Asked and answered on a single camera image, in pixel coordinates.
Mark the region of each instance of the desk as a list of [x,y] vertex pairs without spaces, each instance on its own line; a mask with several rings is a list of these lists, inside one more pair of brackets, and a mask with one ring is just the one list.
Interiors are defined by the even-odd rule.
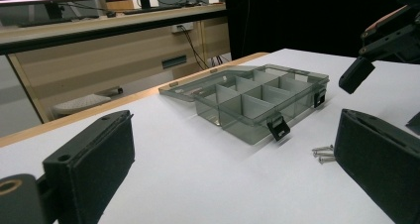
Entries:
[[[193,22],[191,44],[203,58],[230,51],[225,5],[197,6],[116,18],[0,31],[6,54],[43,122],[53,106],[152,75],[169,80],[200,70],[182,33]],[[174,61],[163,66],[164,61]]]
[[155,89],[74,123],[60,126],[58,119],[58,128],[1,148],[0,176],[39,177],[43,159],[66,141],[99,117],[129,109],[136,161],[100,223],[392,223],[337,163],[320,165],[311,149],[334,144],[343,108],[411,133],[405,124],[420,108],[420,66],[376,61],[370,77],[349,95],[338,82],[353,61],[281,50],[243,62],[330,76],[325,103],[280,142],[268,137],[247,145],[196,115],[193,103]]

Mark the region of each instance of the white table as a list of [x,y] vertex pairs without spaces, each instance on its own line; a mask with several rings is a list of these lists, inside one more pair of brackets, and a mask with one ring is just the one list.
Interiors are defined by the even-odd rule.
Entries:
[[325,103],[280,142],[250,146],[197,116],[193,103],[155,94],[1,148],[0,177],[39,177],[49,154],[97,118],[129,109],[136,161],[100,223],[393,223],[337,163],[321,165],[311,152],[335,143],[343,108],[415,135],[405,124],[420,111],[420,66],[376,61],[350,95],[338,82],[354,60],[281,50],[246,62],[330,76]]

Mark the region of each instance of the screw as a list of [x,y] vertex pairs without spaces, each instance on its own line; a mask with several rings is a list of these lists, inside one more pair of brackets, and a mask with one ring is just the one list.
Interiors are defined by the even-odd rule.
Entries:
[[312,152],[327,151],[327,150],[333,151],[334,150],[334,146],[333,145],[330,145],[328,147],[314,148],[314,149],[312,149]]
[[334,154],[332,153],[323,153],[323,152],[318,152],[318,151],[314,152],[314,157],[333,157],[333,156]]
[[320,157],[318,159],[320,164],[328,163],[328,162],[334,162],[335,160],[336,160],[336,158],[323,158],[323,157]]

